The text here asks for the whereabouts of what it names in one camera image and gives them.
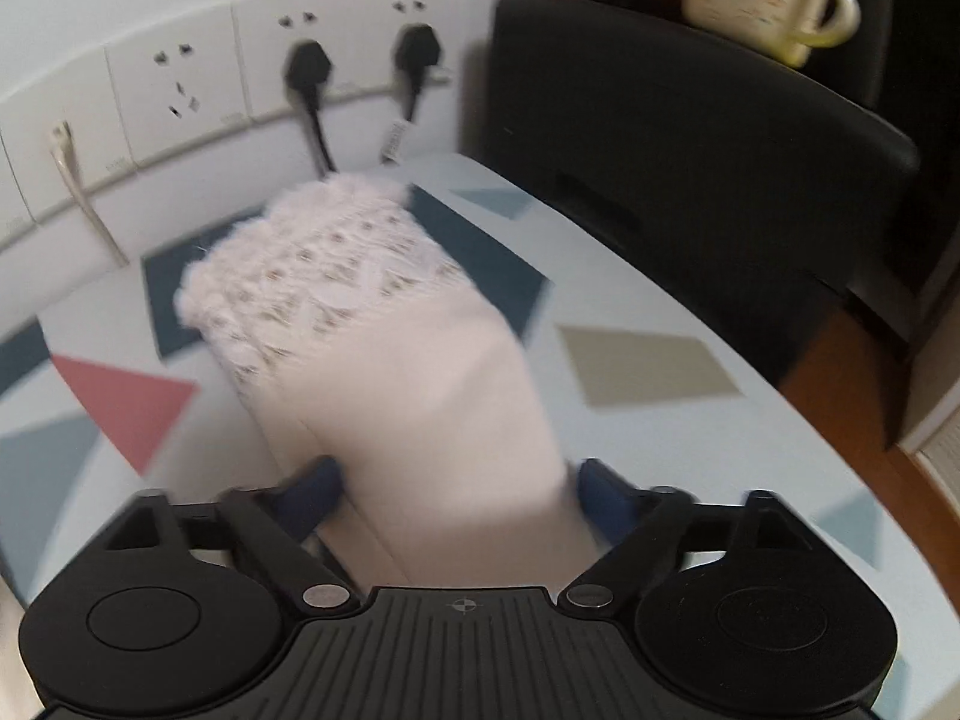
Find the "cream cardigan with fur cuffs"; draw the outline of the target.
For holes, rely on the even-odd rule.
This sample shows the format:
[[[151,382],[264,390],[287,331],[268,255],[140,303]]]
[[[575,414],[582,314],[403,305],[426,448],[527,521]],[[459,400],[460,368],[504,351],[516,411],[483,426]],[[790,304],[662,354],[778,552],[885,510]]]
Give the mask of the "cream cardigan with fur cuffs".
[[[174,302],[285,473],[338,461],[319,534],[363,589],[560,590],[596,561],[523,348],[403,185],[338,174],[278,195]]]

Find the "patterned geometric tablecloth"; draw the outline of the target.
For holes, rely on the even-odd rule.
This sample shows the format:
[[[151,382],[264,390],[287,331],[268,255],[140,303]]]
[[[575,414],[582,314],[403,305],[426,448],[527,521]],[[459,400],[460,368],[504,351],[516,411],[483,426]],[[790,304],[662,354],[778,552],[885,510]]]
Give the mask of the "patterned geometric tablecloth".
[[[3,340],[5,717],[907,717],[866,489],[506,193],[303,185]]]

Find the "black chair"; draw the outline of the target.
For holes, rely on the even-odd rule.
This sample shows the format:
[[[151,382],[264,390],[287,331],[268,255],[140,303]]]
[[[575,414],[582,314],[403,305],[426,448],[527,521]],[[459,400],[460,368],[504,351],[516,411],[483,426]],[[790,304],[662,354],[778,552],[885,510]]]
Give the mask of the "black chair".
[[[797,71],[589,0],[496,0],[480,158],[782,379],[848,286],[910,138]]]

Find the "black plug left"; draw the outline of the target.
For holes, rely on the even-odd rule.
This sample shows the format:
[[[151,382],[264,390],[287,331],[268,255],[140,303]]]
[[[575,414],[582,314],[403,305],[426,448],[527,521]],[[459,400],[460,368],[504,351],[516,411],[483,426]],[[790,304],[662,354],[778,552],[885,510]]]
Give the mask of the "black plug left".
[[[317,167],[322,176],[335,171],[331,150],[322,126],[322,101],[327,82],[332,75],[329,55],[317,41],[299,41],[291,47],[286,60],[283,80],[286,91],[295,99],[308,121],[311,142],[316,149]]]

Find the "black plug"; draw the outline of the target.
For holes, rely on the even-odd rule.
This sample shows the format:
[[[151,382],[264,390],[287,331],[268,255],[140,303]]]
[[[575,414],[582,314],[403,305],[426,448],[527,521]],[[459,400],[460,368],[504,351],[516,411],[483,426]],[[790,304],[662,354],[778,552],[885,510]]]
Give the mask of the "black plug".
[[[404,83],[404,121],[413,122],[428,75],[443,59],[436,31],[427,23],[405,26],[394,49],[394,67]]]
[[[316,149],[317,167],[322,176],[335,171],[331,150],[322,126],[322,101],[327,82],[332,75],[329,55],[317,41],[299,41],[291,47],[286,60],[283,80],[286,91],[295,99],[308,121],[311,142]]]

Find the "black plug right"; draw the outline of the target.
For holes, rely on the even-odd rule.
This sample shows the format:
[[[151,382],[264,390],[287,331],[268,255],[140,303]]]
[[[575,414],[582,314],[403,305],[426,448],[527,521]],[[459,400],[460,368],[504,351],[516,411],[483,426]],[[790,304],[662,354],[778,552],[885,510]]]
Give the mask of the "black plug right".
[[[443,59],[436,31],[427,23],[405,26],[394,49],[394,67],[404,83],[404,121],[413,122],[428,75]]]

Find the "white wall socket strip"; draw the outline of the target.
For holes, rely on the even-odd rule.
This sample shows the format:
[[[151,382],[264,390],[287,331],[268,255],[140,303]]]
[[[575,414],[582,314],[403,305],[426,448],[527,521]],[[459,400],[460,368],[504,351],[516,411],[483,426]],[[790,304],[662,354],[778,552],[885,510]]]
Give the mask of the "white wall socket strip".
[[[291,114],[283,70],[314,39],[334,64],[338,104],[394,89],[392,49],[405,26],[438,32],[430,82],[454,78],[457,0],[235,0],[117,37],[2,99],[2,239],[65,210],[70,193],[50,153],[71,133],[67,163],[88,193],[172,154]]]

